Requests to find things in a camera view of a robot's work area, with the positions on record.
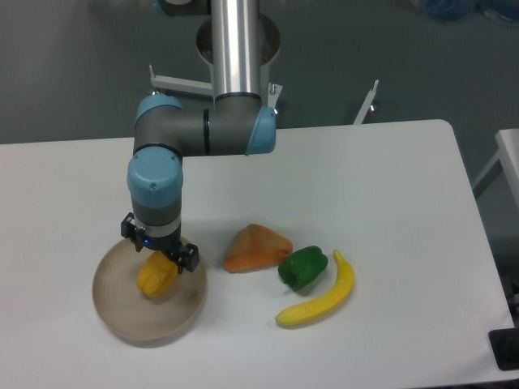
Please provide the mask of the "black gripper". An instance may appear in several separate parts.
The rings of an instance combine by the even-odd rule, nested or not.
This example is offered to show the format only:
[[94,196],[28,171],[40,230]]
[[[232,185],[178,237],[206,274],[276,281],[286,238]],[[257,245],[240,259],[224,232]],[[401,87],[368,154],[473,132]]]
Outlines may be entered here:
[[181,242],[181,222],[174,221],[161,226],[135,221],[129,212],[120,224],[121,236],[129,239],[135,250],[143,248],[164,251],[165,257],[177,266],[177,273],[194,272],[199,265],[199,248],[192,243]]

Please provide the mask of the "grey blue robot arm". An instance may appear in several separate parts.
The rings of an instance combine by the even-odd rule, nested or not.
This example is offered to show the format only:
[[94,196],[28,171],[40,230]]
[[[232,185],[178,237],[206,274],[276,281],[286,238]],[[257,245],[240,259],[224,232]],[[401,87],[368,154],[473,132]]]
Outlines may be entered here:
[[181,241],[183,158],[272,152],[275,111],[261,96],[257,1],[158,1],[156,7],[168,16],[210,15],[214,106],[185,111],[164,93],[139,103],[127,168],[133,211],[121,234],[136,250],[161,252],[179,272],[193,272],[199,250]]

